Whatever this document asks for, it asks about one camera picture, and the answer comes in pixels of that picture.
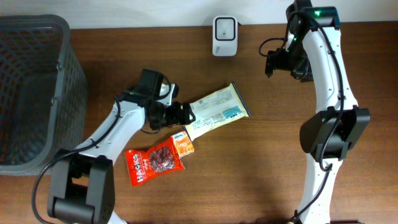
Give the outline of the orange tissue pack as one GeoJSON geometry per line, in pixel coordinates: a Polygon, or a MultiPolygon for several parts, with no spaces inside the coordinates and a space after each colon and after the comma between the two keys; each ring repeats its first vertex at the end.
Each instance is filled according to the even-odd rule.
{"type": "Polygon", "coordinates": [[[195,149],[186,131],[172,135],[171,140],[180,158],[194,153],[195,149]]]}

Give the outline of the red Hacks candy bag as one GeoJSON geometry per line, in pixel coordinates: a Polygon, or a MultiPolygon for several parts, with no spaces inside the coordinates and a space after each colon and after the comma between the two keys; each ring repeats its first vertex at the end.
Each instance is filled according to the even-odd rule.
{"type": "Polygon", "coordinates": [[[139,186],[160,175],[185,169],[171,139],[146,151],[126,151],[125,157],[132,186],[139,186]]]}

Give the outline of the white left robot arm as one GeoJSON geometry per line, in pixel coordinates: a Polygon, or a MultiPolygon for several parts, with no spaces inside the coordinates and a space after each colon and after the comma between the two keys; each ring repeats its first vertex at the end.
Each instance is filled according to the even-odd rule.
{"type": "Polygon", "coordinates": [[[139,83],[114,99],[98,129],[74,150],[54,159],[47,214],[64,223],[124,223],[114,210],[114,164],[146,123],[158,131],[196,117],[174,99],[178,86],[161,72],[143,69],[139,83]]]}

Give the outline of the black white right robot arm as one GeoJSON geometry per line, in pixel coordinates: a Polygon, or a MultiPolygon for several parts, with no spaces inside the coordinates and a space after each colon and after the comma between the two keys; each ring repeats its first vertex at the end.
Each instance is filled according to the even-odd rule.
{"type": "Polygon", "coordinates": [[[360,108],[346,76],[341,52],[341,23],[333,6],[315,7],[294,1],[286,9],[283,44],[264,54],[265,74],[289,71],[315,85],[315,115],[300,128],[306,156],[304,191],[289,223],[330,223],[330,204],[337,173],[370,122],[360,108]]]}

